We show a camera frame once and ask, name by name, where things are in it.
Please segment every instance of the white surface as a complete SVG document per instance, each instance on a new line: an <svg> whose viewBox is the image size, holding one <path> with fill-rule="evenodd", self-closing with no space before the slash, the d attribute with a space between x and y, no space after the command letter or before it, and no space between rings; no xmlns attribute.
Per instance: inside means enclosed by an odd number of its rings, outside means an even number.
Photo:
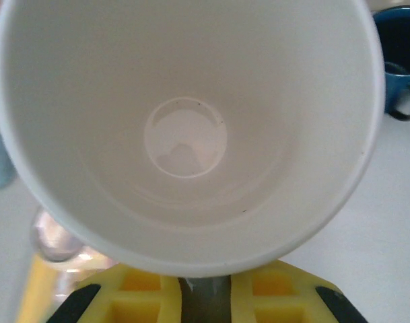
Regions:
<svg viewBox="0 0 410 323"><path fill-rule="evenodd" d="M17 310L36 209L20 181L0 192L0 323L13 322ZM340 286L370 322L410 323L410 123L384 117L370 167L349 202L283 259Z"/></svg>
<svg viewBox="0 0 410 323"><path fill-rule="evenodd" d="M37 207L20 180L0 190L0 323L14 322L19 308L32 255L31 220Z"/></svg>
<svg viewBox="0 0 410 323"><path fill-rule="evenodd" d="M363 174L384 71L359 0L4 5L13 162L115 260L186 277L254 268L317 232Z"/></svg>

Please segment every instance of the blue mug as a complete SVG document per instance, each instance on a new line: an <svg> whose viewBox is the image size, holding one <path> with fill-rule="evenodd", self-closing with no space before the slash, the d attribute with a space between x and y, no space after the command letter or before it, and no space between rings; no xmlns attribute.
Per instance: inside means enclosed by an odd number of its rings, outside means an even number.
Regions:
<svg viewBox="0 0 410 323"><path fill-rule="evenodd" d="M410 94L410 6L379 11L374 20L386 71L385 112L399 120L410 120L410 114L397 110L401 98Z"/></svg>

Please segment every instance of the white paper cup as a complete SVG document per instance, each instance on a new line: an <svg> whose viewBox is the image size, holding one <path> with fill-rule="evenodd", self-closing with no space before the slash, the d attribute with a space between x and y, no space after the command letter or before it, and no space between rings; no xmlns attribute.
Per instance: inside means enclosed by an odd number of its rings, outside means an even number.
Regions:
<svg viewBox="0 0 410 323"><path fill-rule="evenodd" d="M322 228L371 156L384 72L360 0L13 1L0 127L86 244L224 275Z"/></svg>

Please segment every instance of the circular indentation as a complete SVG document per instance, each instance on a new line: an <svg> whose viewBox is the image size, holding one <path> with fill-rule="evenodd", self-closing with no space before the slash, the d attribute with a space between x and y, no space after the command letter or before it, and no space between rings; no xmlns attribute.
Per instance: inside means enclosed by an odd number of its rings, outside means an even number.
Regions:
<svg viewBox="0 0 410 323"><path fill-rule="evenodd" d="M161 171L194 178L221 161L227 147L226 124L212 106L193 98L174 98L148 118L145 147Z"/></svg>

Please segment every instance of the white table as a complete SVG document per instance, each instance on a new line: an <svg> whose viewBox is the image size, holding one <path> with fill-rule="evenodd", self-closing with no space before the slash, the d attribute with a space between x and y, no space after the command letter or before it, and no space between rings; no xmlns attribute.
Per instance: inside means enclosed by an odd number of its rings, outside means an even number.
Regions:
<svg viewBox="0 0 410 323"><path fill-rule="evenodd" d="M372 9L410 1L369 0ZM20 180L0 191L0 322L13 322L38 203ZM283 258L338 285L377 323L410 323L410 123L385 116L376 152L346 206Z"/></svg>

